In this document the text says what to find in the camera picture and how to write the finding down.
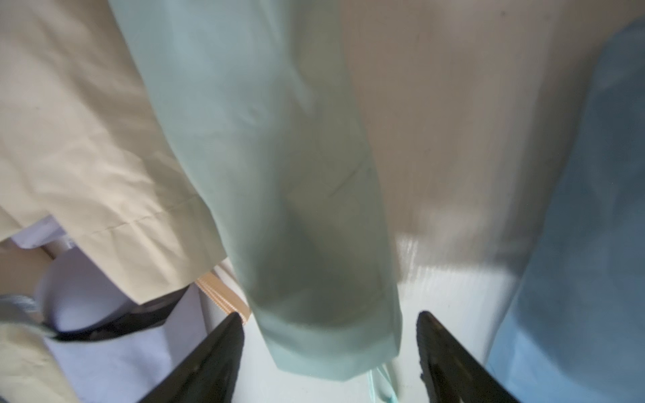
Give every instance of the tan ribbon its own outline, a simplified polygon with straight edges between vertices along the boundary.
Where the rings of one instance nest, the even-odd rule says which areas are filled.
[[[212,271],[199,277],[195,284],[226,314],[238,312],[242,323],[251,316],[251,308]]]

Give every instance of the beige fabric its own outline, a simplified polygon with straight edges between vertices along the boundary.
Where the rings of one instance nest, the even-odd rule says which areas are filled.
[[[0,295],[33,294],[51,263],[42,248],[21,249],[11,239],[0,242]]]
[[[0,237],[52,214],[136,302],[225,257],[105,0],[0,0]]]
[[[0,325],[0,357],[0,396],[7,402],[79,401],[40,336],[21,326]]]

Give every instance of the light blue fabric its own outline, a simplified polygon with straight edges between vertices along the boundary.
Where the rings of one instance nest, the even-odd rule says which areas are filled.
[[[335,1],[111,0],[276,364],[346,380],[401,312]]]
[[[645,19],[600,57],[488,369],[524,403],[645,401]]]
[[[377,387],[374,378],[380,378],[385,383],[384,388],[385,392],[383,393],[380,388]],[[380,365],[377,368],[371,370],[367,373],[367,382],[370,388],[370,400],[372,403],[377,403],[379,401],[385,403],[399,403],[399,398],[397,393],[394,390],[394,385],[392,384],[392,379],[388,370],[385,368],[385,365]]]

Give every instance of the hanging garment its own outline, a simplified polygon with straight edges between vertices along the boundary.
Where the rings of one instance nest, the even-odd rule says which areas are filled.
[[[645,397],[645,19],[594,73],[544,231],[495,338],[491,374],[523,403]]]
[[[0,398],[7,402],[79,402],[40,334],[32,329],[0,324],[0,357]]]
[[[52,215],[132,300],[225,258],[106,0],[0,0],[0,239]]]
[[[393,261],[337,3],[110,4],[278,367],[346,380],[394,358]]]

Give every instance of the mint green garment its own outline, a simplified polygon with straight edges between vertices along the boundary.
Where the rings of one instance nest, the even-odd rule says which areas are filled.
[[[393,259],[337,3],[110,4],[278,367],[346,380],[394,358]]]

